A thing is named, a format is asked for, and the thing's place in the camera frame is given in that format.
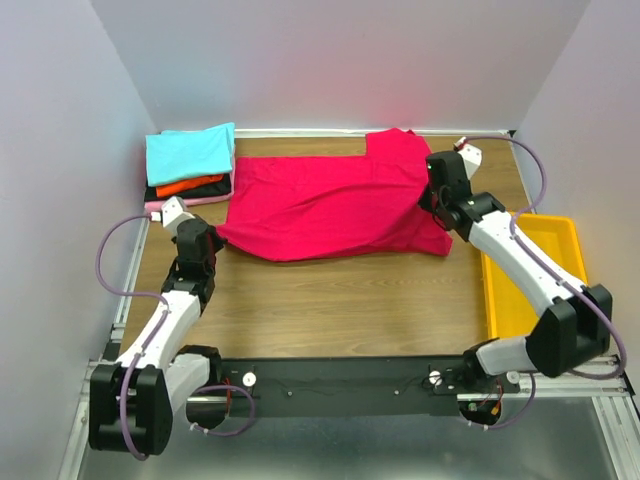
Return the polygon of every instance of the orange cloth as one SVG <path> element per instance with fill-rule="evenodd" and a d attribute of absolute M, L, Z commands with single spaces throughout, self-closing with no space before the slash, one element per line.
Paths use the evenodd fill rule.
<path fill-rule="evenodd" d="M 170 197 L 176 195 L 185 190 L 199 187 L 200 185 L 206 185 L 208 183 L 219 182 L 224 175 L 205 175 L 203 177 L 189 178 L 187 180 L 180 180 L 179 182 L 168 183 L 167 185 L 161 185 L 156 187 L 156 195 L 159 198 Z"/>

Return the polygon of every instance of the stack of folded clothes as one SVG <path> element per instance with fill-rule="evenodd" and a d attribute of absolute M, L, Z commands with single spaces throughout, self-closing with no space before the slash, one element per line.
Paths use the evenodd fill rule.
<path fill-rule="evenodd" d="M 234 183 L 234 128 L 225 123 L 199 132 L 147 135 L 145 209 L 160 210 L 174 195 L 187 205 L 228 199 Z"/>

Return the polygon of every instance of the wooden table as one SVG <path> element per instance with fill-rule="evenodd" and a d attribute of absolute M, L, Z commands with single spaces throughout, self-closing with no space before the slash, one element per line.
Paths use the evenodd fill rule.
<path fill-rule="evenodd" d="M 428 137 L 433 151 L 455 137 Z M 509 143 L 477 142 L 483 165 L 474 191 L 507 208 L 526 205 Z M 238 139 L 237 156 L 360 155 L 362 138 Z M 227 204 L 194 207 L 223 223 Z M 216 346 L 223 357 L 414 355 L 459 353 L 487 326 L 480 253 L 455 236 L 447 258 L 375 254 L 274 264 L 233 248 L 218 257 L 216 290 L 185 343 Z M 136 290 L 158 291 L 175 256 L 166 231 L 149 228 Z M 156 304 L 134 299 L 123 349 Z"/>

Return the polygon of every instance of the wall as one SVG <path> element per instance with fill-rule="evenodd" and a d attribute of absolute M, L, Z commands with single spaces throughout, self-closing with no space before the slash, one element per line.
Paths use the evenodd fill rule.
<path fill-rule="evenodd" d="M 57 478 L 117 300 L 102 233 L 141 209 L 154 126 L 84 0 L 0 4 L 0 478 Z M 132 227 L 105 258 L 122 285 Z"/>
<path fill-rule="evenodd" d="M 614 295 L 614 322 L 640 385 L 636 249 L 640 210 L 640 3 L 594 0 L 531 105 L 517 138 L 533 146 L 549 174 L 541 212 L 576 221 L 589 278 Z M 518 155 L 533 196 L 540 188 L 531 161 Z"/>
<path fill-rule="evenodd" d="M 92 0 L 160 128 L 511 129 L 588 0 Z"/>

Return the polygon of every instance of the gray floor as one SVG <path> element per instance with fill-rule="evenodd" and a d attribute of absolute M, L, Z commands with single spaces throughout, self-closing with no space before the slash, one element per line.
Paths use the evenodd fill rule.
<path fill-rule="evenodd" d="M 510 400 L 514 411 L 522 405 Z M 513 427 L 428 416 L 261 419 L 235 438 L 176 421 L 159 457 L 89 451 L 86 480 L 475 480 L 616 478 L 590 398 L 539 398 Z"/>

